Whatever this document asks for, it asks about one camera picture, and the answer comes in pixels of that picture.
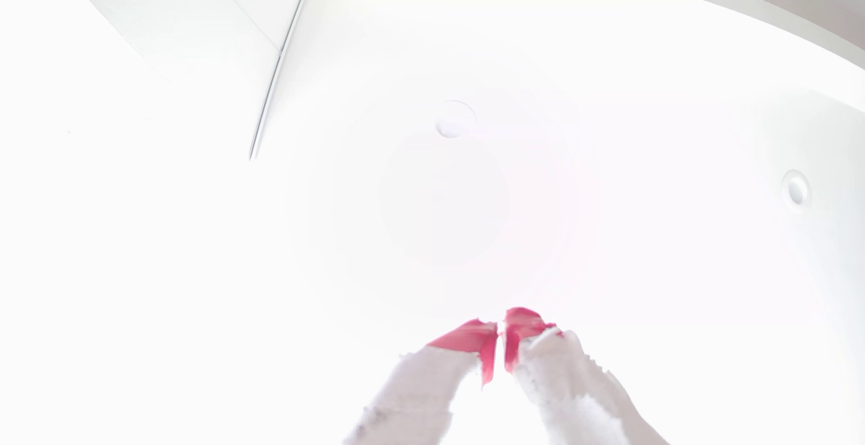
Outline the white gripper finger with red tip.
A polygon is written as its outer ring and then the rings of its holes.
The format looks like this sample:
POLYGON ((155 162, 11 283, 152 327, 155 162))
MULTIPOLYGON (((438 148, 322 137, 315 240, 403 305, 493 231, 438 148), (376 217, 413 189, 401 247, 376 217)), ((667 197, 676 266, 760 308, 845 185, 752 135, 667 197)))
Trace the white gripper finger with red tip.
POLYGON ((504 368, 537 409, 550 444, 668 444, 575 332, 528 308, 505 313, 504 368))
POLYGON ((344 438, 344 444, 438 444, 451 425, 451 403, 479 369, 492 381, 498 325, 473 319, 400 357, 344 438))

